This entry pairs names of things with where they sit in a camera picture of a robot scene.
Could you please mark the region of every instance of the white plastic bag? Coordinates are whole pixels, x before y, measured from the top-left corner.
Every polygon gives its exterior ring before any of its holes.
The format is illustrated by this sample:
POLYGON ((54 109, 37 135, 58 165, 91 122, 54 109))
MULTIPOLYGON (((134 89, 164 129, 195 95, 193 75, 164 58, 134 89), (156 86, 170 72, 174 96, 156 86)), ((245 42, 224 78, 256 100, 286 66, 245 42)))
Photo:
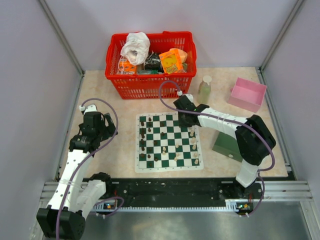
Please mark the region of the white plastic bag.
POLYGON ((137 66, 145 62, 149 47, 150 40, 145 33, 129 33, 120 54, 126 57, 132 65, 137 66))

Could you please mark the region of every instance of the red plastic shopping basket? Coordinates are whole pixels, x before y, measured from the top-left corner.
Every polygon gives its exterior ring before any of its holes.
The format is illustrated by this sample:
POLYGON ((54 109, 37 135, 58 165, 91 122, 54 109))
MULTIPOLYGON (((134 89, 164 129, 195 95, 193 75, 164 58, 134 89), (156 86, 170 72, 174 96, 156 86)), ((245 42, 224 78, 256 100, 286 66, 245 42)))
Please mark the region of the red plastic shopping basket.
MULTIPOLYGON (((188 57, 186 59, 187 72, 172 74, 150 74, 150 75, 121 75, 117 74, 120 51, 126 43, 128 33, 114 34, 106 54, 105 76, 109 79, 123 99, 154 99, 158 98, 159 86, 166 80, 176 82, 183 93, 187 93, 192 78, 197 73, 196 47, 191 32, 177 31, 147 34, 150 39, 150 52, 164 53, 171 48, 184 50, 188 57)), ((174 84, 167 83, 162 88, 163 98, 177 98, 174 84)))

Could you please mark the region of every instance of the pink plastic bin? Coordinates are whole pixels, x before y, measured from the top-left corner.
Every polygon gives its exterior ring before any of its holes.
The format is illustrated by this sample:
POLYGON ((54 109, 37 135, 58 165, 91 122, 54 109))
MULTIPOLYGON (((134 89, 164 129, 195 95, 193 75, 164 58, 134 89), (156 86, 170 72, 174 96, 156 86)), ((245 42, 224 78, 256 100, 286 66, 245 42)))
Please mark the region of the pink plastic bin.
POLYGON ((264 100, 267 86, 238 77, 228 104, 256 113, 264 100))

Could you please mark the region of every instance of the beige tabletop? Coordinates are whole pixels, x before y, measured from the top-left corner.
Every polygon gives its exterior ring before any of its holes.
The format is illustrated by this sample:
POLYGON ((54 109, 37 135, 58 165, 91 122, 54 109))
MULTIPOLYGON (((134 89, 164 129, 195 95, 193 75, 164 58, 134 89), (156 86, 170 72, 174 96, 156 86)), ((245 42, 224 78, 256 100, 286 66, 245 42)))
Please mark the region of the beige tabletop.
MULTIPOLYGON (((215 68, 198 68, 197 74, 193 78, 188 93, 196 96, 202 77, 210 75, 211 95, 208 105, 213 109, 227 114, 239 117, 251 117, 252 112, 242 108, 230 105, 227 100, 230 96, 230 89, 234 86, 238 77, 259 82, 258 75, 254 67, 215 67, 215 68)), ((199 128, 200 142, 202 148, 204 169, 186 170, 186 171, 167 171, 153 173, 136 173, 135 172, 135 136, 136 136, 136 115, 148 113, 172 112, 166 108, 159 99, 135 99, 123 100, 112 83, 106 79, 104 71, 86 71, 81 92, 78 100, 80 105, 84 100, 89 98, 101 98, 110 103, 119 118, 118 135, 114 140, 98 152, 87 172, 86 177, 92 174, 104 172, 111 175, 112 178, 188 178, 188 177, 235 177, 240 170, 241 164, 229 157, 221 155, 212 150, 219 132, 210 128, 199 128)), ((171 106, 174 99, 166 99, 165 102, 171 106)), ((102 113, 111 112, 107 106, 101 102, 95 103, 98 111, 102 113)), ((264 101, 260 110, 255 113, 262 117, 263 121, 269 128, 272 135, 277 141, 275 129, 269 114, 266 102, 264 101)), ((83 115, 76 110, 72 122, 69 138, 76 135, 79 131, 78 125, 83 122, 83 115)), ((277 144, 273 149, 275 155, 275 167, 261 173, 262 176, 268 177, 286 177, 288 176, 285 161, 277 144)), ((63 167, 66 164, 67 151, 65 153, 63 167)), ((262 168, 270 166, 271 158, 268 156, 262 163, 262 168)))

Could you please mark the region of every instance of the chessboard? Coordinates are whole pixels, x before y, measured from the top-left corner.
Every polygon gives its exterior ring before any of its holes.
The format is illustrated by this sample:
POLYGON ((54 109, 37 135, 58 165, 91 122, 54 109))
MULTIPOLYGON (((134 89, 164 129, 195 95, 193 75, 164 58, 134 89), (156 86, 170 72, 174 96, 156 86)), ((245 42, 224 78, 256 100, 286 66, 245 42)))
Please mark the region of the chessboard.
POLYGON ((204 168, 198 126, 179 127, 177 112, 138 114, 135 140, 137 173, 204 168))

